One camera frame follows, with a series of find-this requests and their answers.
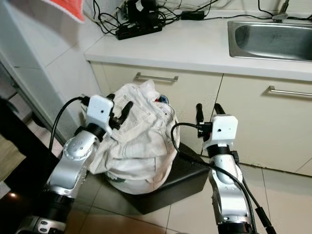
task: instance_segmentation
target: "cabinet door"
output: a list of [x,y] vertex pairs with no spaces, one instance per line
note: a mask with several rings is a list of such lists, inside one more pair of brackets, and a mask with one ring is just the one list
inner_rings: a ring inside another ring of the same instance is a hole
[[304,164],[296,173],[312,176],[312,158]]
[[[103,70],[111,93],[117,91],[126,83],[141,84],[147,78],[135,78],[138,72],[143,76],[172,78],[178,80],[153,79],[156,90],[168,97],[176,111],[179,122],[195,123],[196,104],[203,104],[206,121],[210,120],[217,92],[220,87],[222,74],[185,72],[180,70],[149,68],[128,65],[103,64]],[[195,128],[181,127],[181,142],[200,153],[202,139],[197,139]]]
[[312,82],[224,75],[217,102],[238,119],[234,148],[243,163],[296,172],[311,156]]

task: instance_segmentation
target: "black stool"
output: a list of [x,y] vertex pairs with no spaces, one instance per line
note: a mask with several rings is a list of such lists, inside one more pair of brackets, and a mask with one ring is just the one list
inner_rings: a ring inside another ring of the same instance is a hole
[[[181,143],[179,149],[181,154],[202,161],[200,156],[186,145]],[[157,190],[141,195],[121,193],[145,215],[202,191],[208,171],[206,166],[190,163],[177,154],[167,180]]]

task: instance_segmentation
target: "cabinet handle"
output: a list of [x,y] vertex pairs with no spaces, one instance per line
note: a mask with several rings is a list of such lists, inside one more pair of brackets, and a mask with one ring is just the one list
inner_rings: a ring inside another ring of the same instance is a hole
[[273,85],[269,86],[269,91],[271,93],[279,93],[279,94],[295,94],[295,95],[302,95],[302,96],[312,96],[309,93],[301,93],[301,92],[294,92],[294,91],[286,91],[286,90],[277,90]]
[[173,79],[164,78],[164,77],[143,76],[143,75],[141,75],[141,72],[138,72],[138,73],[136,74],[136,78],[159,79],[159,80],[167,80],[167,81],[174,81],[174,82],[177,82],[177,80],[179,79],[178,76],[175,76]]

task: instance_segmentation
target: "orange cloth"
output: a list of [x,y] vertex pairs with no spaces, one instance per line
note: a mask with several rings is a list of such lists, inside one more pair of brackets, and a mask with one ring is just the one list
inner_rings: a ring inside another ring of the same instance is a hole
[[84,22],[82,14],[83,0],[43,0],[43,1],[65,12],[77,22],[79,23]]

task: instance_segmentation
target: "white countertop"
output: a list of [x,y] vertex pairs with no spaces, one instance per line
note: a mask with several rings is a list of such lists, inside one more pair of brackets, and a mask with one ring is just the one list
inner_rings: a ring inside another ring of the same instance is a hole
[[178,21],[141,37],[117,40],[104,36],[85,57],[107,63],[312,81],[311,62],[230,57],[227,30],[226,19]]

